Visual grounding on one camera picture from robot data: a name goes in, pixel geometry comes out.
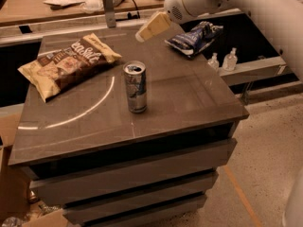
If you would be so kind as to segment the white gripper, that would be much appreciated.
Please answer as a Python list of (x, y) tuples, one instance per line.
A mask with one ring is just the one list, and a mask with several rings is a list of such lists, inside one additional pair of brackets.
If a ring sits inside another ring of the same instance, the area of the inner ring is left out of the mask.
[(221, 0), (165, 0), (164, 10), (155, 12), (135, 34), (135, 38), (144, 43), (148, 39), (169, 29), (171, 21), (183, 24), (200, 15), (219, 10)]

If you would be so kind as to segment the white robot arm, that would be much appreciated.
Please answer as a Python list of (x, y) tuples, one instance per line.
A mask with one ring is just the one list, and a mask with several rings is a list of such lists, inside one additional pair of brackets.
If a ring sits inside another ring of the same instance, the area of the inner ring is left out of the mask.
[[(302, 9), (296, 0), (165, 0), (170, 19), (188, 22), (215, 9), (220, 1), (244, 12), (299, 79), (303, 79)], [(236, 130), (241, 147), (222, 172), (234, 187), (230, 204), (245, 212), (231, 227), (303, 227), (303, 102), (300, 93), (285, 96), (279, 88), (273, 98), (250, 107), (253, 115)]]

